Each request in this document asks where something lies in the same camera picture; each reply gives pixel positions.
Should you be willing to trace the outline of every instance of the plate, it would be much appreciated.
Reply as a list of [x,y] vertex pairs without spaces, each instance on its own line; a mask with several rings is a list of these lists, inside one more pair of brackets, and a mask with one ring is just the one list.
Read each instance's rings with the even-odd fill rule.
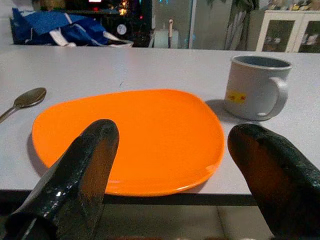
[[32,126],[47,166],[92,122],[113,120],[119,146],[105,192],[163,196],[195,187],[216,171],[224,152],[217,116],[198,97],[173,89],[117,92],[47,108]]

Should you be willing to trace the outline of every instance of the white cabinet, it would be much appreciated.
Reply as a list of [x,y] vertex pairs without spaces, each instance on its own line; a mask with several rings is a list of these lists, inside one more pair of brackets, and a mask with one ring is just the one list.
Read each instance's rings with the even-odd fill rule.
[[265,11],[256,51],[320,53],[320,12]]

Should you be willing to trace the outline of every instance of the white table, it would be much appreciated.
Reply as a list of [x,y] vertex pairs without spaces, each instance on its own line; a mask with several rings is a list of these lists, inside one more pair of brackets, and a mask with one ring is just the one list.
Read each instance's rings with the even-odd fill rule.
[[[32,146],[32,124],[44,109],[62,101],[126,90],[179,89],[208,101],[222,122],[227,140],[231,128],[245,122],[222,108],[230,58],[241,54],[252,52],[53,46],[0,49],[0,113],[11,107],[21,93],[36,87],[47,89],[41,104],[21,109],[0,124],[2,200],[18,190],[32,190],[40,179],[45,169]],[[319,169],[320,54],[257,54],[282,58],[293,64],[285,108],[278,116],[260,124],[288,138]],[[191,196],[191,200],[180,203],[197,204],[198,200],[203,200],[202,204],[209,204],[209,201],[237,205],[252,202],[245,179],[225,145],[217,172],[206,183],[176,198],[168,197],[170,204],[176,204],[176,200],[185,196]],[[212,202],[208,196],[218,200]],[[119,199],[111,197],[110,201]]]

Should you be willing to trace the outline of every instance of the blue bag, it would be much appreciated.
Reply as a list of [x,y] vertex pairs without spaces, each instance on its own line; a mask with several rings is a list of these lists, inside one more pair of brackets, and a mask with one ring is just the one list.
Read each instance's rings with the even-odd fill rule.
[[108,39],[119,41],[112,47],[131,47],[90,17],[57,11],[19,11],[12,8],[11,29],[14,44],[59,46],[107,46]]

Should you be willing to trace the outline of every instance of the mug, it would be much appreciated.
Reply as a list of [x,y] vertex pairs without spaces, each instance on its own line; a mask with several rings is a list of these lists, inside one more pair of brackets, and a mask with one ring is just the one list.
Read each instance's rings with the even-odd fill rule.
[[276,58],[242,55],[231,59],[224,108],[253,121],[278,115],[288,98],[287,76],[292,65]]

